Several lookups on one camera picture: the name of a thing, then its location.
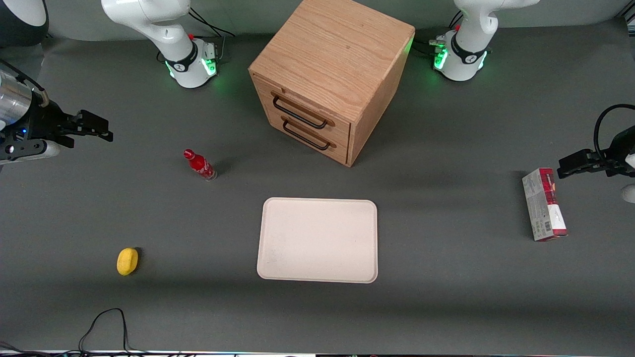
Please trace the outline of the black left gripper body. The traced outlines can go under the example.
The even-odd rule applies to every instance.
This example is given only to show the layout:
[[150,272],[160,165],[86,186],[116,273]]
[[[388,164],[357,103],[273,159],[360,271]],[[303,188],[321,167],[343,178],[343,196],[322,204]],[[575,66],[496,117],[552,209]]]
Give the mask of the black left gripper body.
[[603,153],[606,176],[635,176],[635,126],[618,133]]

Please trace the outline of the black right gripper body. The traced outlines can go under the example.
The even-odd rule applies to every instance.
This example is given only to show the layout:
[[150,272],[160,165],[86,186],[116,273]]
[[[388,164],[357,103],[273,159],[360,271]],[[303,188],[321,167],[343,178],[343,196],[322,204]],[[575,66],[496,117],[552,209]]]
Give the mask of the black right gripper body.
[[64,113],[55,102],[42,108],[41,101],[41,97],[33,97],[25,115],[18,122],[2,129],[1,145],[9,139],[44,139],[66,148],[74,147],[74,140],[68,137],[75,128],[73,116]]

